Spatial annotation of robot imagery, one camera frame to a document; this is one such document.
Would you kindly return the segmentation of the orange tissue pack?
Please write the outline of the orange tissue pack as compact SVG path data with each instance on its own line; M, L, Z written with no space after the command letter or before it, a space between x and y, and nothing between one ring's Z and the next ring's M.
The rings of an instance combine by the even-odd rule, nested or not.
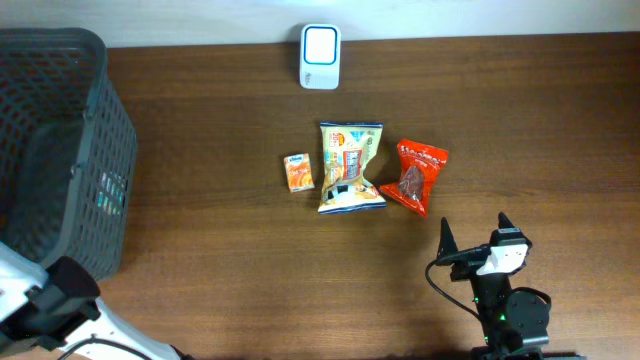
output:
M291 193L310 190L315 187L308 153L285 157L284 167L287 185Z

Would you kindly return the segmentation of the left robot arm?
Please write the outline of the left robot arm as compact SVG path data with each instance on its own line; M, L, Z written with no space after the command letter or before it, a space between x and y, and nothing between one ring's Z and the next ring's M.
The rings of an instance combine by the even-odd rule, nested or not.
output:
M96 281L63 256L48 268L1 246L1 356L36 348L91 360L187 360L116 315Z

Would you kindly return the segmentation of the teal tissue pack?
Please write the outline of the teal tissue pack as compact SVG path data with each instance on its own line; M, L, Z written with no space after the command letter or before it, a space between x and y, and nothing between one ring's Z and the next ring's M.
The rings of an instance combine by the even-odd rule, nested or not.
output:
M115 172L103 172L99 177L96 205L109 216L121 216L125 205L125 179Z

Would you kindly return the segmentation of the beige snack bag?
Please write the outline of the beige snack bag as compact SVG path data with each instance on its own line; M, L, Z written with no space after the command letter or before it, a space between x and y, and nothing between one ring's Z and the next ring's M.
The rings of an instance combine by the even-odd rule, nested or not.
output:
M345 214L386 207L378 189L364 177L376 156L383 124L321 122L324 180L318 213Z

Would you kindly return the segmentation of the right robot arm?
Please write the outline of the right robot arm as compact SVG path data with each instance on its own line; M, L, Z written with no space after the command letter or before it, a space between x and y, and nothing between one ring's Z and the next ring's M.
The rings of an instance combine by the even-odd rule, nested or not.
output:
M526 265L532 242L504 213L490 240L460 250L446 219L441 220L435 264L451 269L453 282L468 281L485 345L471 350L473 359L541 359L549 343L551 298L529 287L514 288L510 277Z

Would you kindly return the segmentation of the red Hacks candy bag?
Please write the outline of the red Hacks candy bag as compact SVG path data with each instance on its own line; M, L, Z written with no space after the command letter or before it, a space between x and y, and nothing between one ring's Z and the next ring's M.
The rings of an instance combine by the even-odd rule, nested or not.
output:
M447 150L403 139L397 144L399 180L380 186L380 191L406 208L426 217L430 194L440 171L446 166Z

